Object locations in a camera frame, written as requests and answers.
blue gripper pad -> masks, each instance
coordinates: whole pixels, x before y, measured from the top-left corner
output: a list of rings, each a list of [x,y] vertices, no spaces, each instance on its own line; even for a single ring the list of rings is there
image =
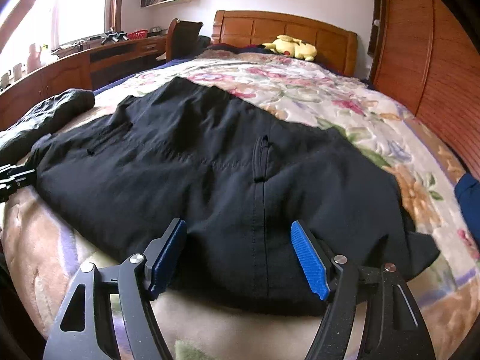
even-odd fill
[[[151,299],[157,299],[161,293],[166,291],[186,239],[187,227],[185,222],[181,220],[177,223],[177,227],[152,266],[152,282],[148,288]]]
[[[290,238],[311,291],[318,294],[321,300],[327,299],[330,289],[325,266],[298,221],[292,223]]]

silver screw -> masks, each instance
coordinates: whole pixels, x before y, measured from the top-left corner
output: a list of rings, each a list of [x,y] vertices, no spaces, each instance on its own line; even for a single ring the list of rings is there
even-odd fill
[[[80,266],[80,270],[84,273],[87,274],[93,269],[93,264],[91,262],[84,262]]]
[[[132,264],[136,264],[143,261],[143,254],[134,254],[133,256],[130,257],[130,262]]]
[[[396,267],[394,264],[392,264],[391,262],[387,262],[387,263],[385,264],[385,270],[386,270],[387,272],[396,272],[396,271],[397,271],[397,267]]]
[[[345,263],[348,261],[348,259],[347,259],[344,255],[342,255],[342,254],[337,254],[337,255],[333,258],[333,260],[334,260],[337,264],[345,264]]]

window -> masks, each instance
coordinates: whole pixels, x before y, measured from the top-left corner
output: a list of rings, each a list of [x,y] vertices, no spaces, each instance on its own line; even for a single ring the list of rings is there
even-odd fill
[[[36,0],[0,54],[0,76],[18,63],[25,64],[33,43],[38,47],[49,45],[54,50],[103,33],[105,5],[106,0]],[[48,54],[42,53],[43,62]]]

wooden chair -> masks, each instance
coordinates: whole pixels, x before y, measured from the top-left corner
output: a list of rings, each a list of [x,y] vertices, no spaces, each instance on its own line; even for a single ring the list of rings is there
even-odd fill
[[[195,51],[202,22],[173,19],[166,35],[166,61],[182,58]]]

wooden desk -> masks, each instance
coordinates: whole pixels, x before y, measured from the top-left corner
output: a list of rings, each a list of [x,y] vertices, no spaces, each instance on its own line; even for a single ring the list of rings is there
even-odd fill
[[[153,36],[108,44],[69,55],[28,74],[0,93],[0,130],[13,125],[42,100],[70,88],[100,88],[115,80],[106,71],[115,72],[116,67],[127,62],[154,60],[165,52],[165,41],[165,36]]]

